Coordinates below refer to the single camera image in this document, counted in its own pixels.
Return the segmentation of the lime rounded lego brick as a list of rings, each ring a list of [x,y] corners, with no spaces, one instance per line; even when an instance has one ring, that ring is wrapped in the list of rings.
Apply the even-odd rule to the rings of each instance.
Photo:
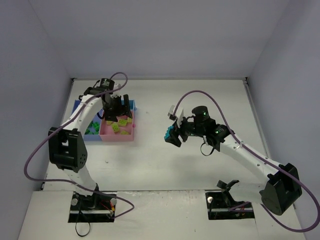
[[[120,127],[126,127],[127,124],[128,124],[128,121],[126,119],[119,119],[117,124],[120,126]]]

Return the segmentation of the lime green lego brick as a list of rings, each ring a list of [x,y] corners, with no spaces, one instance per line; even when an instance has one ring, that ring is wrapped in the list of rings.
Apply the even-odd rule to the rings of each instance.
[[[120,131],[120,127],[116,122],[112,123],[110,126],[114,133],[118,133]]]

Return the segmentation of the pale yellow lego brick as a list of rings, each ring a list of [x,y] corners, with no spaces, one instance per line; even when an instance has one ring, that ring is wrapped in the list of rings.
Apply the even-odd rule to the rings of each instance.
[[[132,124],[132,123],[133,123],[133,119],[130,118],[130,117],[128,117],[128,118],[127,118],[127,122],[128,122],[129,124]]]

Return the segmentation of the yellow printed lego brick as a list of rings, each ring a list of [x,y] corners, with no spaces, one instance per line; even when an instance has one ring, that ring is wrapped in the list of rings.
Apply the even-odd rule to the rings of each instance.
[[[126,130],[122,130],[122,131],[120,132],[120,134],[121,134],[121,135],[130,135],[130,133],[129,133],[128,131],[126,131]]]

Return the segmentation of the dark green lego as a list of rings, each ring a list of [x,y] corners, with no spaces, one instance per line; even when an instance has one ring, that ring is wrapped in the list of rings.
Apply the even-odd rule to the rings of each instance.
[[[100,124],[97,121],[91,121],[85,131],[85,134],[86,135],[98,135],[99,131],[100,131]]]

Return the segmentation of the teal green lego stack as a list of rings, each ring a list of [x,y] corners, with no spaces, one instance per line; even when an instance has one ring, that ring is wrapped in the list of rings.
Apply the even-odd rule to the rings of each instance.
[[[174,129],[174,126],[171,125],[167,128],[166,133],[164,135],[164,139],[167,140],[168,138],[171,137],[171,131]]]

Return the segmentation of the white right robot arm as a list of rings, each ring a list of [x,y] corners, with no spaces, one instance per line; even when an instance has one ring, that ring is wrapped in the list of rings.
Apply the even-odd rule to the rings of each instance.
[[[290,163],[282,165],[274,160],[265,163],[260,160],[261,154],[258,152],[249,153],[244,144],[234,139],[226,125],[218,124],[210,117],[206,106],[197,106],[191,113],[192,121],[189,121],[182,108],[176,108],[175,105],[170,107],[168,117],[174,123],[165,133],[165,142],[180,147],[188,137],[200,137],[204,145],[229,156],[259,180],[258,183],[241,183],[237,179],[225,183],[219,180],[217,187],[221,189],[227,207],[254,202],[281,216],[302,195],[301,186],[288,177],[288,174],[299,177],[295,166]]]

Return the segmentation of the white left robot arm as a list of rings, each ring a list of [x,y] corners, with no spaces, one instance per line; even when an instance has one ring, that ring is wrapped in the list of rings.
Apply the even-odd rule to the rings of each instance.
[[[84,135],[91,121],[99,116],[99,112],[102,112],[100,118],[112,123],[119,122],[124,116],[133,117],[129,96],[119,94],[122,88],[112,78],[102,78],[99,86],[85,90],[68,120],[48,132],[50,162],[68,175],[81,197],[91,198],[99,192],[98,184],[86,167],[88,151]]]

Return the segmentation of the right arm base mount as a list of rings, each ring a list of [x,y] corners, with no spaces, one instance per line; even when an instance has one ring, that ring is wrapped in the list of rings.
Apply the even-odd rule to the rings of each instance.
[[[244,201],[235,201],[229,193],[221,191],[205,192],[207,216],[210,221],[215,220],[244,220],[254,219],[252,204],[243,205]]]

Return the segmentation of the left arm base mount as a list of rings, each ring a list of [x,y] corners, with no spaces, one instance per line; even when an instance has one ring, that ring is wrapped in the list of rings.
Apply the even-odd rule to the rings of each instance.
[[[115,192],[106,194],[107,196],[95,193],[92,196],[83,196],[73,192],[68,223],[113,223],[117,194]]]

